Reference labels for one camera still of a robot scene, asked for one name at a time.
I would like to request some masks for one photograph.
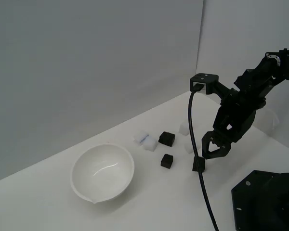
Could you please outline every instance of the white tabletop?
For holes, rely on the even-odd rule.
[[[0,231],[211,231],[193,154],[184,150],[188,137],[178,134],[187,119],[189,93],[180,95],[116,127],[0,180]],[[212,124],[219,105],[196,94],[194,129],[198,140]],[[140,129],[158,139],[176,134],[173,147],[159,144],[145,151],[131,137]],[[119,198],[92,204],[78,198],[69,183],[74,161],[88,148],[113,142],[126,147],[135,161],[134,178]],[[234,231],[231,189],[254,169],[289,172],[289,148],[252,127],[227,157],[208,160],[205,183],[221,231]],[[160,166],[165,153],[174,156],[171,169]]]

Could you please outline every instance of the white wall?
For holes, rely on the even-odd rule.
[[[202,2],[0,0],[0,179],[187,91]]]
[[[228,87],[266,51],[289,49],[289,0],[206,0],[197,72],[217,74]],[[267,95],[255,125],[289,147],[289,81]],[[272,114],[280,124],[272,131]]]

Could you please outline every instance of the robotic arm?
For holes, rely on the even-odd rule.
[[[196,74],[190,79],[190,90],[196,84],[204,87],[200,92],[217,94],[221,107],[213,124],[202,138],[202,156],[206,159],[226,156],[232,142],[238,142],[254,122],[257,109],[265,106],[266,95],[283,80],[289,80],[289,50],[267,52],[255,69],[246,70],[239,76],[234,88],[229,89],[218,81],[217,75]],[[210,142],[219,149],[210,152]]]

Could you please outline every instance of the white bowl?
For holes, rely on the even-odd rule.
[[[73,165],[70,181],[74,192],[94,204],[119,196],[134,175],[134,160],[125,148],[100,144],[83,153]]]

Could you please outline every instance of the black cable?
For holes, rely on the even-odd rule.
[[[196,142],[195,142],[193,123],[192,123],[192,103],[193,103],[194,94],[197,91],[200,91],[202,88],[203,88],[203,85],[196,84],[195,87],[194,87],[195,91],[193,91],[191,93],[191,96],[190,96],[189,102],[188,102],[188,126],[189,126],[189,132],[191,134],[191,140],[192,140],[192,145],[193,145],[193,149],[194,149],[195,161],[196,161],[197,169],[200,169],[200,164],[199,164],[199,155],[198,155],[197,146],[196,146]],[[209,202],[209,198],[208,198],[208,195],[207,195],[206,186],[204,184],[202,172],[198,171],[198,175],[199,175],[199,180],[200,180],[200,185],[201,185],[203,197],[204,197],[204,200],[206,202],[207,209],[208,209],[209,215],[211,217],[213,226],[215,228],[215,231],[219,231],[219,229],[217,227],[217,224],[216,224],[216,221],[215,221],[215,218],[214,218],[214,215],[213,215],[213,212],[212,212],[212,209],[211,209],[211,206],[210,206],[210,202]]]

